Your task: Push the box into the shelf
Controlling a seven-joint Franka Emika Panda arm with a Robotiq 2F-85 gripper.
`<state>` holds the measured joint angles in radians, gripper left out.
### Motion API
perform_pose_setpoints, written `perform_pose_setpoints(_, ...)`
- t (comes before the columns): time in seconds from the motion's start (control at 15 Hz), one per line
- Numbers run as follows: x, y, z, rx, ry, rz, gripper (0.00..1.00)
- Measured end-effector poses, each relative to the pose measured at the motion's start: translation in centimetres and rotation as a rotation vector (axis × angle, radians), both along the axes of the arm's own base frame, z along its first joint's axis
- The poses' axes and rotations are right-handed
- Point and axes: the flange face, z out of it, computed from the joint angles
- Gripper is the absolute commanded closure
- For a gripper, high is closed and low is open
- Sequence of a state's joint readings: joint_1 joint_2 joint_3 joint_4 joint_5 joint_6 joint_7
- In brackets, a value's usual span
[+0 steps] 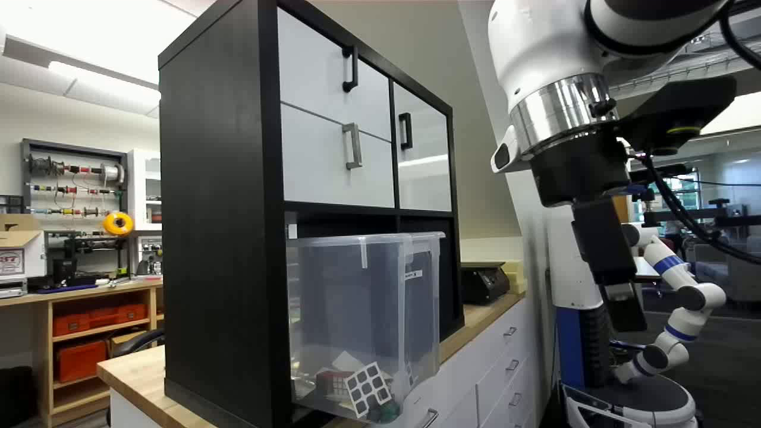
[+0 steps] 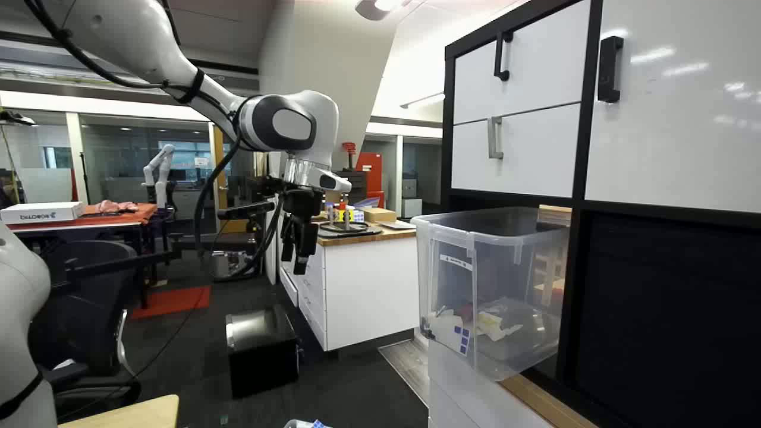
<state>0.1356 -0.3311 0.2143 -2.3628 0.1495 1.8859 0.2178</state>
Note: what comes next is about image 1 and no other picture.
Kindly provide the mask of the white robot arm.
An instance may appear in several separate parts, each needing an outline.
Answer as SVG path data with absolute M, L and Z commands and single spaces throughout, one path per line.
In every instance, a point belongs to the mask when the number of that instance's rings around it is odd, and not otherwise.
M 635 261 L 611 198 L 626 153 L 671 155 L 736 96 L 729 76 L 676 82 L 630 114 L 611 88 L 652 73 L 720 21 L 729 0 L 495 0 L 488 48 L 507 96 L 497 173 L 531 171 L 547 206 L 572 210 L 572 239 L 617 330 L 647 325 Z

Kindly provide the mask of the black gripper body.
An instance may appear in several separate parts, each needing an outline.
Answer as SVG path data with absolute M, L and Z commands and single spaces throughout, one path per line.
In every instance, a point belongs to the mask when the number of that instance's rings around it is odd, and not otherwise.
M 528 160 L 539 203 L 589 203 L 627 183 L 626 149 L 611 129 L 592 129 L 541 146 Z

